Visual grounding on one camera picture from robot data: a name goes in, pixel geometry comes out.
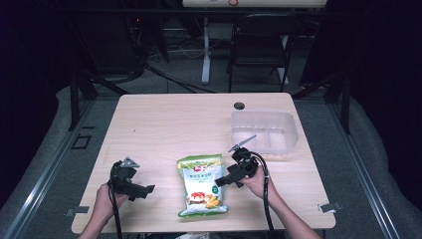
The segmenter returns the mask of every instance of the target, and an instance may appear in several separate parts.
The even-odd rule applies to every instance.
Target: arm
[[[117,202],[118,207],[121,207],[126,199],[126,195],[115,195],[115,201]],[[108,186],[105,183],[101,185],[97,191],[97,198],[96,203],[94,204],[93,214],[91,215],[90,221],[84,228],[84,231],[81,233],[79,238],[97,238],[112,217],[112,204],[108,196]]]
[[[260,198],[264,193],[264,170],[260,166],[253,177],[245,177],[240,182],[244,183],[251,191]],[[292,239],[319,238],[311,227],[302,220],[286,203],[277,191],[273,180],[268,183],[268,201],[270,207],[277,214]]]

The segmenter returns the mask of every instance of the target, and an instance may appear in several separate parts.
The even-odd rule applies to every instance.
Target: forearm
[[[93,239],[98,238],[102,233],[103,228],[108,223],[108,219],[94,216],[90,219],[84,231],[80,235],[80,239]]]
[[[279,193],[269,193],[269,204],[282,221],[290,238],[319,238],[319,236],[311,229],[311,227],[289,207],[289,205],[279,195]]]

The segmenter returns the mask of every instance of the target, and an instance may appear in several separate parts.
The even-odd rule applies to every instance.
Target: metal bracket
[[[326,213],[326,212],[335,213],[336,211],[343,208],[339,202],[332,202],[325,205],[319,204],[317,207],[319,211],[322,211],[323,213]]]
[[[90,208],[88,206],[77,206],[73,209],[68,209],[65,212],[65,216],[74,217],[77,213],[87,213]]]

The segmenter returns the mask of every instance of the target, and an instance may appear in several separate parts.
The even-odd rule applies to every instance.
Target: white box
[[[242,145],[256,153],[285,154],[298,142],[295,119],[286,112],[232,112],[233,145],[256,135]]]

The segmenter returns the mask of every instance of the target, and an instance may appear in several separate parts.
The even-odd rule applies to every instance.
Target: green snack bag
[[[187,156],[177,160],[184,179],[186,209],[179,217],[207,216],[227,212],[223,191],[214,180],[223,176],[222,154]]]

